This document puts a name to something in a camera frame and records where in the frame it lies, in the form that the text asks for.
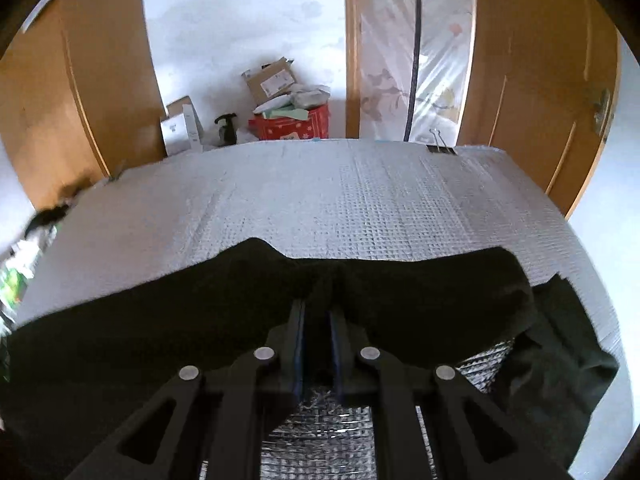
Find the black garment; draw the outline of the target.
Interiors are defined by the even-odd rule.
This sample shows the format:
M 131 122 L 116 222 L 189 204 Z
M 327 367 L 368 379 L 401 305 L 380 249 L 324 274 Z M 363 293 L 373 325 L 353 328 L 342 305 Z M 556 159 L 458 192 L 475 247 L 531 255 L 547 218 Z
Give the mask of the black garment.
M 406 365 L 450 365 L 567 472 L 618 369 L 575 289 L 529 283 L 501 247 L 416 262 L 292 259 L 251 238 L 212 260 L 36 318 L 1 347 L 1 474 L 70 473 L 179 370 L 230 366 L 303 304 L 302 393 L 326 392 L 355 435 L 300 469 L 376 474 L 372 412 L 340 401 L 331 316 Z

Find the silver quilted table mat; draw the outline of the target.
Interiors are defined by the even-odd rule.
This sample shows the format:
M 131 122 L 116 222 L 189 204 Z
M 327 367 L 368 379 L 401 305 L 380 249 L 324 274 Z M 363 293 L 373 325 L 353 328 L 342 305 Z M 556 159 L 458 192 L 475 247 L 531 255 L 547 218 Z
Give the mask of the silver quilted table mat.
M 64 221 L 18 310 L 48 313 L 256 236 L 290 257 L 422 260 L 500 245 L 534 283 L 568 278 L 605 349 L 620 328 L 564 216 L 502 151 L 373 141 L 244 144 L 130 170 Z

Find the white small carton box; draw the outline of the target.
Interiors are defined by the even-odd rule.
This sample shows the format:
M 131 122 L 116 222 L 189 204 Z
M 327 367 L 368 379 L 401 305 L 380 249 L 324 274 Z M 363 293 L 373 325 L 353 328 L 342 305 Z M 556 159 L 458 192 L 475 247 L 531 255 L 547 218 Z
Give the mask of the white small carton box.
M 160 122 L 168 157 L 184 152 L 203 153 L 202 125 L 190 96 L 167 105 L 167 116 Z

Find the cluttered side table items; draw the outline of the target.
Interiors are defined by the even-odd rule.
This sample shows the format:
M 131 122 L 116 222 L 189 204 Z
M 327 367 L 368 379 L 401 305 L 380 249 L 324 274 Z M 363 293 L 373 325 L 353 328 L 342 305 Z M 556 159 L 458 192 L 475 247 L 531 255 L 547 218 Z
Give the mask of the cluttered side table items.
M 58 225 L 75 205 L 73 198 L 53 207 L 38 210 L 24 232 L 1 257 L 1 335 L 12 332 L 17 309 L 29 283 L 34 279 L 38 262 L 52 245 Z

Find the black binder clip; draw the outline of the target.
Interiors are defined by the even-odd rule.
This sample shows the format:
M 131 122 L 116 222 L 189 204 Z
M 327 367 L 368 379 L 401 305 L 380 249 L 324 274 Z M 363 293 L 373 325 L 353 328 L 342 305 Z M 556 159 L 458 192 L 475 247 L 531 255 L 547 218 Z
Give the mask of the black binder clip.
M 432 144 L 427 144 L 427 149 L 430 153 L 434 154 L 447 154 L 455 155 L 456 151 L 451 146 L 447 145 L 442 137 L 442 133 L 437 128 L 431 128 L 430 133 L 433 139 Z

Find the wooden wardrobe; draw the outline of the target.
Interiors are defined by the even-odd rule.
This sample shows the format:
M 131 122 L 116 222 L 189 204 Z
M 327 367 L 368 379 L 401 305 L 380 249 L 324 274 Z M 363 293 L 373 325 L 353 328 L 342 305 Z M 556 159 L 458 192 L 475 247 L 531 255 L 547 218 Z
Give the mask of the wooden wardrobe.
M 1 141 L 35 209 L 165 155 L 142 0 L 50 0 L 1 59 Z

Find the plastic-wrapped door panel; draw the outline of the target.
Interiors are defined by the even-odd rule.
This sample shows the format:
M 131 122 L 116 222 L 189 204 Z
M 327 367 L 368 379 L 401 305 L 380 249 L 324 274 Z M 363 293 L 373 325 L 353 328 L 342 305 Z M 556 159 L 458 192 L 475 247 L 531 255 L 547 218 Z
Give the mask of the plastic-wrapped door panel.
M 345 0 L 349 139 L 456 145 L 476 0 Z

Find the brown cardboard box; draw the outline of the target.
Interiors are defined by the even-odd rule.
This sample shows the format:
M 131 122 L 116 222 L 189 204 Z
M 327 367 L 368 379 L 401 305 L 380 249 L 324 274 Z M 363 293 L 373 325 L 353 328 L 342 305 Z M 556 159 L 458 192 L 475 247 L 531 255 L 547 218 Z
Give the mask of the brown cardboard box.
M 292 71 L 292 63 L 287 58 L 242 73 L 254 102 L 262 105 L 265 102 L 289 92 L 297 79 Z

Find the red gift box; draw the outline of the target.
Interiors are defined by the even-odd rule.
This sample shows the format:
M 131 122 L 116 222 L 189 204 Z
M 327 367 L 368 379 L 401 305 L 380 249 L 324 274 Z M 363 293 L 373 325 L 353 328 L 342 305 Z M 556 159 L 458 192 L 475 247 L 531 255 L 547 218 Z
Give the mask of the red gift box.
M 306 120 L 255 115 L 248 121 L 248 128 L 263 141 L 327 139 L 330 130 L 329 105 L 313 108 Z

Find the black spray bottle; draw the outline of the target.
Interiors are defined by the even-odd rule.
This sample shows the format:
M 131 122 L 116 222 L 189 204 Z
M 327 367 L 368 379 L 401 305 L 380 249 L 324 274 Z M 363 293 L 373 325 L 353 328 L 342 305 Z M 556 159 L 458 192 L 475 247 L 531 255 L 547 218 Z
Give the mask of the black spray bottle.
M 238 143 L 238 134 L 234 125 L 234 120 L 238 115 L 235 113 L 222 114 L 217 117 L 214 124 L 218 126 L 219 141 L 222 146 L 230 146 Z

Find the wooden door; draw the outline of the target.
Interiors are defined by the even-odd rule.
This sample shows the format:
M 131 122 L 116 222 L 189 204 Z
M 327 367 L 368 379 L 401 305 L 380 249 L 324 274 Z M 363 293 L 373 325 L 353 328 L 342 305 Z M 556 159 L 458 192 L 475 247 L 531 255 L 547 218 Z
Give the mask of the wooden door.
M 597 0 L 475 0 L 461 144 L 508 154 L 570 216 L 602 155 L 620 83 Z

